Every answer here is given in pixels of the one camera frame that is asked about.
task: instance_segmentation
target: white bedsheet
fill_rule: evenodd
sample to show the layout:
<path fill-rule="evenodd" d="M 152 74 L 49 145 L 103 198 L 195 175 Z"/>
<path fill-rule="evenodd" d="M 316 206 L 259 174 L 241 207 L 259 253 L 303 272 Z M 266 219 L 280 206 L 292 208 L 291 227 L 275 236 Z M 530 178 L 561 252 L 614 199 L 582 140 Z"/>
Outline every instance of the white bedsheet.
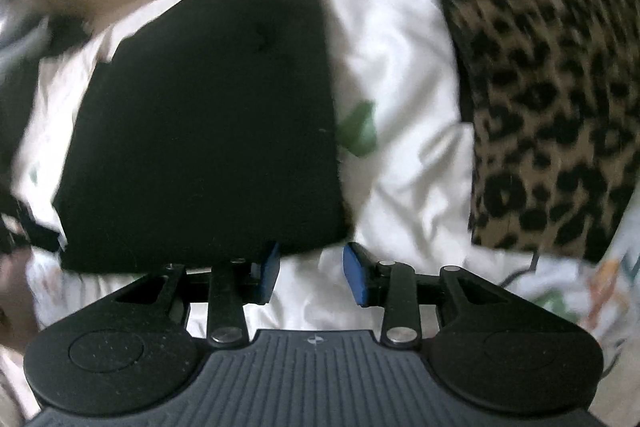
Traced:
<path fill-rule="evenodd" d="M 178 1 L 153 1 L 79 53 L 41 64 L 33 117 L 14 165 L 14 191 L 40 219 L 58 223 L 50 200 L 96 61 L 110 58 L 123 38 Z M 340 151 L 355 240 L 376 258 L 402 261 L 421 273 L 458 264 L 497 282 L 529 266 L 530 255 L 488 251 L 470 243 L 466 225 L 473 129 L 459 122 L 454 54 L 439 1 L 322 1 L 338 123 L 358 105 L 369 102 L 373 107 L 371 120 L 364 123 L 364 149 L 373 148 L 374 129 L 374 150 L 361 157 Z M 341 251 L 337 245 L 283 259 L 271 302 L 245 307 L 250 331 L 370 328 L 379 333 L 382 314 L 353 302 L 342 274 Z M 55 266 L 55 261 L 38 256 L 31 282 L 44 325 L 132 280 L 64 274 L 59 292 L 44 293 L 38 271 Z M 202 335 L 204 307 L 194 307 L 191 316 L 189 330 Z M 437 329 L 433 314 L 424 311 L 422 318 L 424 334 L 432 335 Z"/>

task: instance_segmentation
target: green print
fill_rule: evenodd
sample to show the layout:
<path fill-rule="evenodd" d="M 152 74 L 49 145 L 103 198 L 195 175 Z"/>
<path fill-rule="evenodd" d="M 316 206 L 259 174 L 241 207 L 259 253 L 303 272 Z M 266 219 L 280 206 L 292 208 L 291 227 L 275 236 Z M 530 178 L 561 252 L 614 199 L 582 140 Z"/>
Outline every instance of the green print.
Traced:
<path fill-rule="evenodd" d="M 34 185 L 38 185 L 38 165 L 33 166 L 29 171 L 29 179 Z"/>
<path fill-rule="evenodd" d="M 369 100 L 360 102 L 349 116 L 338 124 L 338 144 L 358 158 L 371 154 L 378 145 L 376 126 L 373 122 L 375 107 L 376 104 Z"/>
<path fill-rule="evenodd" d="M 545 310 L 552 312 L 558 317 L 563 318 L 566 321 L 577 323 L 580 319 L 578 314 L 571 312 L 567 309 L 562 294 L 558 290 L 551 290 L 541 295 L 537 299 L 533 299 L 533 304 L 544 308 Z"/>

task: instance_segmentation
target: bed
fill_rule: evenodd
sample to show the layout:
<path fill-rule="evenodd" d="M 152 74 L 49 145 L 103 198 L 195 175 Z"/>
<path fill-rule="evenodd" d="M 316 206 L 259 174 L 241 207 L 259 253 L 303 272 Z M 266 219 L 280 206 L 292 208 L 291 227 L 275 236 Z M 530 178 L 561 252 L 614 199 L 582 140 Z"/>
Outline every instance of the bed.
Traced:
<path fill-rule="evenodd" d="M 152 1 L 80 51 L 41 62 L 12 187 L 40 220 L 60 225 L 50 202 L 96 62 L 108 60 L 123 38 L 178 1 Z M 441 266 L 455 264 L 501 282 L 528 269 L 531 254 L 487 250 L 470 241 L 474 131 L 460 121 L 456 60 L 439 1 L 322 2 L 336 119 L 354 128 L 350 142 L 340 149 L 340 177 L 353 213 L 354 240 L 378 260 L 401 261 L 419 273 L 437 273 Z M 379 333 L 382 313 L 354 303 L 342 274 L 341 252 L 342 245 L 335 245 L 284 258 L 271 302 L 245 307 L 250 334 L 259 328 L 362 328 Z M 37 251 L 29 278 L 38 319 L 46 326 L 135 275 L 64 273 L 56 259 Z M 433 335 L 433 310 L 425 307 L 421 314 L 423 336 Z M 195 305 L 190 333 L 204 336 L 205 320 L 206 309 Z M 630 343 L 629 352 L 637 349 L 640 344 Z M 4 353 L 2 365 L 26 416 L 34 415 L 37 405 L 21 375 L 20 360 Z M 640 407 L 635 391 L 640 371 L 624 365 L 604 380 L 593 410 L 611 425 L 633 426 Z"/>

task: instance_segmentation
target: logo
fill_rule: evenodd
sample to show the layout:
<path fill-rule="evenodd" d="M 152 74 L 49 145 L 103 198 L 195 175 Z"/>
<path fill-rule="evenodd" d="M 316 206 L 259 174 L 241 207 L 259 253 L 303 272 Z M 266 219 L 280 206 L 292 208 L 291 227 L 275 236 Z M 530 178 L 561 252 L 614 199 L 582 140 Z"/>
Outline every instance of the logo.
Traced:
<path fill-rule="evenodd" d="M 312 335 L 306 341 L 309 344 L 313 344 L 314 346 L 317 346 L 318 344 L 322 344 L 324 342 L 324 338 L 322 338 L 320 335 Z"/>

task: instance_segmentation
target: pillow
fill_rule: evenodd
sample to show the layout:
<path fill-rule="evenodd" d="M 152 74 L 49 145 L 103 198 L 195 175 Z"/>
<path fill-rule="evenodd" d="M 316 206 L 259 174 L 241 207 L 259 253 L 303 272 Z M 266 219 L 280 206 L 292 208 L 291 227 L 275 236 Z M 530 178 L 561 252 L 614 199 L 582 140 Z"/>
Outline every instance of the pillow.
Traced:
<path fill-rule="evenodd" d="M 98 63 L 54 198 L 62 267 L 201 267 L 344 238 L 323 24 L 320 0 L 181 0 Z"/>
<path fill-rule="evenodd" d="M 442 0 L 476 131 L 489 248 L 598 261 L 640 168 L 638 0 Z"/>

